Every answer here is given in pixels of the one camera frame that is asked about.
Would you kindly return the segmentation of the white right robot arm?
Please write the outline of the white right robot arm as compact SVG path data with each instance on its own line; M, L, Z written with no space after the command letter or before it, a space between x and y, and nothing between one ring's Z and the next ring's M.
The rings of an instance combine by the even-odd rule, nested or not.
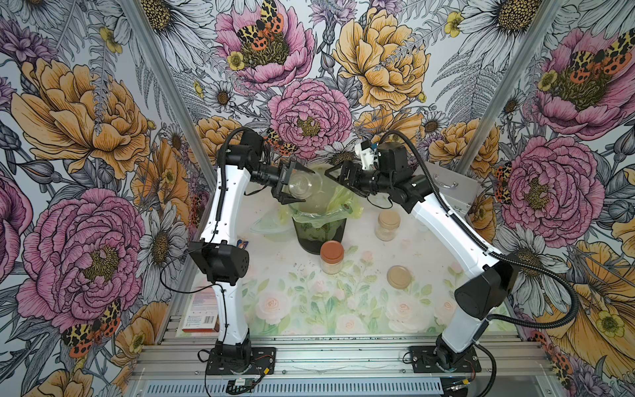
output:
M457 308L433 349L435 366L454 372L506 300L518 271L451 208L424 163L419 173L410 169L405 146L364 142L357 156L360 160L346 160L325 175L360 197L386 194L437 237L466 276L454 292Z

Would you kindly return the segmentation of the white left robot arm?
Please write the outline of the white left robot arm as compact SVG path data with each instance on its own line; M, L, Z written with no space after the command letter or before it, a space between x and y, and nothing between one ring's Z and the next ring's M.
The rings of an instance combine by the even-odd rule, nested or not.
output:
M217 186L213 204L200 238L190 244L189 255L211 284L218 303L218 340L205 359L206 375L238 375L255 368L257 362L275 358L267 347L253 353L250 330L242 302L242 278L250 255L238 244L236 223L249 183L271 189L280 204L303 202L291 194L289 181L307 167L291 159L271 165L263 155L263 137L247 127L231 131L216 155Z

